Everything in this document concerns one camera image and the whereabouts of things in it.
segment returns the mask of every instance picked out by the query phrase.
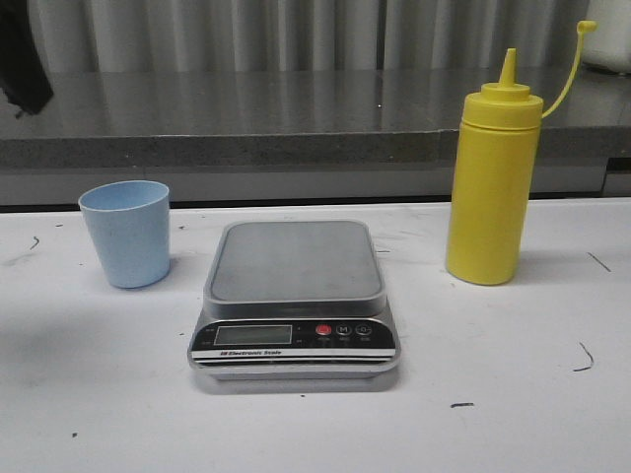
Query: lcd display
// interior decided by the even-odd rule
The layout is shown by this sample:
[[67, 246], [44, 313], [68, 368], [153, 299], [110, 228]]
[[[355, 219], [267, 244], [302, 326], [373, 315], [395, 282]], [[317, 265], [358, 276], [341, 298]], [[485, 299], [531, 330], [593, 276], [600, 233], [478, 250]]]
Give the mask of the lcd display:
[[291, 325], [230, 325], [217, 329], [215, 345], [273, 345], [292, 343]]

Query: bottle cap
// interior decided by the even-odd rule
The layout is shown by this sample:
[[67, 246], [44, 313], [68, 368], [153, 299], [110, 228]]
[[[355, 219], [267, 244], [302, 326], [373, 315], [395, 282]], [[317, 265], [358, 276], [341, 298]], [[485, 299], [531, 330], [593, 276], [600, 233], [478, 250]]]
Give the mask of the bottle cap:
[[464, 101], [462, 121], [493, 130], [528, 130], [541, 124], [543, 100], [530, 87], [516, 84], [517, 50], [506, 51], [498, 82], [484, 84]]

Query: light blue cup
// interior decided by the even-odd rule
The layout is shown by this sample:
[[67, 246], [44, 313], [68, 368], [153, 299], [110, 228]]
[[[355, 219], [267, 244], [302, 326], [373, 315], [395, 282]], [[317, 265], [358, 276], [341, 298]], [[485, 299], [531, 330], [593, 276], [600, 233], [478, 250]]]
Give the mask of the light blue cup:
[[89, 190], [79, 207], [105, 270], [118, 288], [140, 288], [169, 272], [169, 188], [127, 180]]

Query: white countertop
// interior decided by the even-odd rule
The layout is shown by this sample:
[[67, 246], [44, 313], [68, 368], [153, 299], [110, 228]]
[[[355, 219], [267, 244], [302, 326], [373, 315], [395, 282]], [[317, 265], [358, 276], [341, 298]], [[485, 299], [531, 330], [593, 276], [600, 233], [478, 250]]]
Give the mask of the white countertop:
[[[186, 349], [224, 226], [347, 218], [385, 274], [393, 386], [195, 382]], [[443, 203], [175, 210], [170, 276], [124, 291], [79, 214], [0, 215], [0, 471], [629, 471], [631, 199], [531, 202], [500, 287], [445, 271], [448, 219]]]

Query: yellow squeeze bottle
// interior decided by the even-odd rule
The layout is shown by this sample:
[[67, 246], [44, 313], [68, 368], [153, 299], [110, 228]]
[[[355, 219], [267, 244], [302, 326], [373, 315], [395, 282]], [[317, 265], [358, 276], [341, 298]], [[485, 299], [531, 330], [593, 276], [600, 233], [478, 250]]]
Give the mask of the yellow squeeze bottle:
[[520, 257], [541, 118], [565, 98], [578, 70], [583, 36], [596, 22], [577, 25], [570, 77], [544, 113], [543, 100], [516, 84], [517, 51], [507, 50], [497, 83], [464, 101], [457, 145], [447, 269], [457, 278], [497, 285], [513, 278]]

